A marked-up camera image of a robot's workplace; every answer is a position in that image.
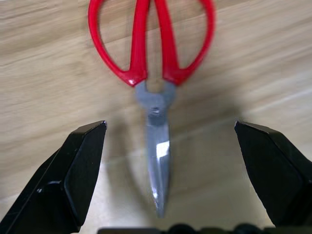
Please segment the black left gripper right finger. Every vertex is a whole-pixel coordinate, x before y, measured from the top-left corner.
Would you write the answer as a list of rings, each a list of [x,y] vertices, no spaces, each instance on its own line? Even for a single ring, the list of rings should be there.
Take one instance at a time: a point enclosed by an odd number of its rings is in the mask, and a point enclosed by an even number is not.
[[[312,162],[281,132],[238,121],[234,130],[249,179],[276,226],[312,224]]]

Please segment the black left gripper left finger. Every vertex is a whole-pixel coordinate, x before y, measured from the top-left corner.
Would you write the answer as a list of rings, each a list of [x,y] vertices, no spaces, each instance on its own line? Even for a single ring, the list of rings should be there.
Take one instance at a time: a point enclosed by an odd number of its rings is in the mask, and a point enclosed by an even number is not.
[[[26,184],[0,222],[0,232],[78,233],[97,183],[106,130],[101,120],[71,132]]]

